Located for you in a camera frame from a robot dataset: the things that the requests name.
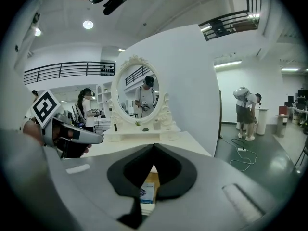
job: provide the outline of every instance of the red object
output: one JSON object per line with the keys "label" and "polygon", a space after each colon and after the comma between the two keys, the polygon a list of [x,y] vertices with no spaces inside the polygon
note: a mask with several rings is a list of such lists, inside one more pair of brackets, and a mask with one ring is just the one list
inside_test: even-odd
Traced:
{"label": "red object", "polygon": [[287,114],[287,112],[288,112],[288,108],[287,108],[287,106],[279,106],[279,115],[281,115],[281,114]]}

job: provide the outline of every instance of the ornate white mirror frame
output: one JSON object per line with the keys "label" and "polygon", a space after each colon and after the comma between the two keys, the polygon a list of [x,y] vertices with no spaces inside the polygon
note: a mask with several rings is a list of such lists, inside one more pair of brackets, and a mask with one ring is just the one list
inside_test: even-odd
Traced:
{"label": "ornate white mirror frame", "polygon": [[[156,76],[159,84],[159,99],[156,108],[147,117],[136,119],[122,109],[117,96],[117,86],[120,82],[123,73],[131,66],[143,65],[148,67]],[[169,95],[165,92],[165,85],[155,67],[142,57],[133,55],[128,61],[124,61],[121,68],[116,72],[114,80],[111,84],[111,100],[109,100],[109,108],[112,108],[110,117],[110,129],[104,132],[105,138],[108,141],[120,141],[124,136],[128,135],[143,135],[157,134],[160,140],[168,141],[178,138],[176,135],[180,129],[172,120],[172,114],[169,109]],[[136,127],[135,123],[140,123],[140,128]],[[155,122],[159,122],[160,129],[154,130]],[[142,128],[148,128],[148,131],[142,131]]]}

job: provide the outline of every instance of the ceiling light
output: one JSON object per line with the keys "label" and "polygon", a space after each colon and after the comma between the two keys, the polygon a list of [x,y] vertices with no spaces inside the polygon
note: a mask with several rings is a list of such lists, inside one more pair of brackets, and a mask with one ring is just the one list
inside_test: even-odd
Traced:
{"label": "ceiling light", "polygon": [[34,35],[38,37],[39,35],[41,35],[41,33],[41,30],[39,28],[36,28]]}
{"label": "ceiling light", "polygon": [[82,25],[85,29],[91,29],[94,26],[92,21],[84,21]]}
{"label": "ceiling light", "polygon": [[205,27],[205,28],[202,28],[202,29],[201,29],[201,32],[207,31],[208,29],[211,29],[211,26],[207,26],[207,27]]}
{"label": "ceiling light", "polygon": [[255,13],[255,14],[250,14],[247,18],[259,18],[260,14],[259,13]]}
{"label": "ceiling light", "polygon": [[297,71],[298,68],[283,68],[281,71],[290,71],[290,72],[295,72]]}
{"label": "ceiling light", "polygon": [[235,64],[240,64],[240,63],[242,63],[242,60],[238,60],[238,61],[235,61],[235,62],[229,62],[229,63],[225,63],[225,64],[217,64],[217,65],[214,65],[214,68],[229,66],[229,65],[235,65]]}

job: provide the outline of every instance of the chair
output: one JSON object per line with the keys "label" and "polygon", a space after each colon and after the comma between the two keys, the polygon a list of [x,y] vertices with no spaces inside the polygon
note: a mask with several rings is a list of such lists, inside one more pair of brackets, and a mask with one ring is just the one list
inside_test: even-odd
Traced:
{"label": "chair", "polygon": [[299,159],[300,159],[300,157],[302,156],[303,153],[304,153],[304,155],[303,155],[302,161],[300,162],[300,165],[302,165],[305,155],[308,156],[308,136],[307,136],[307,138],[306,138],[305,146],[304,146],[304,148],[303,148],[303,150],[302,150],[302,153],[300,154],[300,156],[299,156],[299,158],[298,158],[298,160],[297,160],[295,166],[297,165],[297,163],[298,163],[298,161],[299,161]]}

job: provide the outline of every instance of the shorts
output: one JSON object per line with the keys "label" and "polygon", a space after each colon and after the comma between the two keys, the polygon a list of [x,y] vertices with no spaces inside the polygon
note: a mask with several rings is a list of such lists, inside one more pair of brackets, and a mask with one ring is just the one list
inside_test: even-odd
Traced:
{"label": "shorts", "polygon": [[245,108],[239,105],[236,105],[236,121],[245,124],[251,124],[254,122],[254,117],[249,108]]}

